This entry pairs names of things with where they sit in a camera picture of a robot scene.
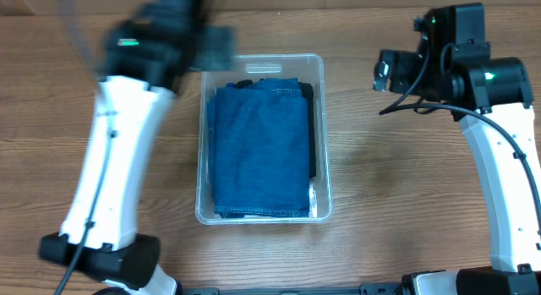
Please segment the black cloth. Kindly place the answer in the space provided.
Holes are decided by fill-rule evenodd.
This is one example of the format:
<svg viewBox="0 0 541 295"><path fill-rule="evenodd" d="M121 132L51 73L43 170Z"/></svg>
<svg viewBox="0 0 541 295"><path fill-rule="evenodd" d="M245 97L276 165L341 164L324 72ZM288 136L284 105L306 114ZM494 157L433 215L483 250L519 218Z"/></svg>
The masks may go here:
<svg viewBox="0 0 541 295"><path fill-rule="evenodd" d="M315 153L315 133L314 133L314 88L309 83L300 82L297 78L276 79L267 78L254 82L251 79L243 79L236 83L228 83L227 87L236 89L296 89L301 91L301 97L307 100L308 104L308 128L309 128L309 177L317 176L316 153Z"/></svg>

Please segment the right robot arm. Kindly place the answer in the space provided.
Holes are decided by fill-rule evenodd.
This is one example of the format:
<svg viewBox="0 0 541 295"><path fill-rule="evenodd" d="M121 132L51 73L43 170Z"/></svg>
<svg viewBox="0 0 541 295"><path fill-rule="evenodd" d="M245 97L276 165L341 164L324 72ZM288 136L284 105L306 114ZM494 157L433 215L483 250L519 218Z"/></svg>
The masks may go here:
<svg viewBox="0 0 541 295"><path fill-rule="evenodd" d="M433 8L415 19L416 52L384 50L374 88L397 94L390 112L447 110L475 160L489 218L490 263L405 275L398 294L537 294L540 163L533 91L515 57L493 58L481 3Z"/></svg>

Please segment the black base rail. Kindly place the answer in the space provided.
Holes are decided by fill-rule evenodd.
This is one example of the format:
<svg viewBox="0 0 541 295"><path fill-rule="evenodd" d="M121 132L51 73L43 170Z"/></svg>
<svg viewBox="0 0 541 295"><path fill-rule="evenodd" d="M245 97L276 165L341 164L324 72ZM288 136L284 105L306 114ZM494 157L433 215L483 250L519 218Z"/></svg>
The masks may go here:
<svg viewBox="0 0 541 295"><path fill-rule="evenodd" d="M223 290L216 287L184 288L183 295L395 295L403 294L400 282L370 282L358 287L253 288Z"/></svg>

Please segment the clear plastic storage container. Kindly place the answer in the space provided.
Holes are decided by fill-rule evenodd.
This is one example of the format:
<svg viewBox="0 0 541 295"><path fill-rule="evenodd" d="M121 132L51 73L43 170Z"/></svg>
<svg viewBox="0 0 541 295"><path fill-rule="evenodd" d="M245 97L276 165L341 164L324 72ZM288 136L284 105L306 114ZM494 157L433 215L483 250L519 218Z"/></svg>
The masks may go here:
<svg viewBox="0 0 541 295"><path fill-rule="evenodd" d="M265 78L290 79L312 85L314 90L314 147L316 176L310 180L307 217L245 216L222 218L214 212L209 164L208 102L216 89L229 83ZM325 67L313 53L237 55L227 72L203 72L201 78L199 149L195 216L204 225L321 224L331 217L333 196L325 107Z"/></svg>

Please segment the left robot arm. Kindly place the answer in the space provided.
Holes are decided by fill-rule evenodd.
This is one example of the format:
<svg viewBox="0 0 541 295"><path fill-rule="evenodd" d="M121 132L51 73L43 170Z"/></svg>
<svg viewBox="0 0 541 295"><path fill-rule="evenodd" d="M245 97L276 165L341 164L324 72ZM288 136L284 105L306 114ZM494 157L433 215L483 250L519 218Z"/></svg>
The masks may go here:
<svg viewBox="0 0 541 295"><path fill-rule="evenodd" d="M39 255L104 283L107 294L183 290L160 267L160 240L139 233L137 215L153 144L183 76L232 67L234 33L210 24L211 4L155 0L105 39L79 184L60 230L41 239Z"/></svg>

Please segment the blue denim jeans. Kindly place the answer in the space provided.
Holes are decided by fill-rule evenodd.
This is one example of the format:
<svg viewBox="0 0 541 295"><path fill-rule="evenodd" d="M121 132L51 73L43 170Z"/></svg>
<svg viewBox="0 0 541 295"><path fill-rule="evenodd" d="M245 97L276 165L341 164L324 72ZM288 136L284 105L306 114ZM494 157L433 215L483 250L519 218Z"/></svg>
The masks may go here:
<svg viewBox="0 0 541 295"><path fill-rule="evenodd" d="M309 102L292 79L228 84L208 103L214 212L309 214Z"/></svg>

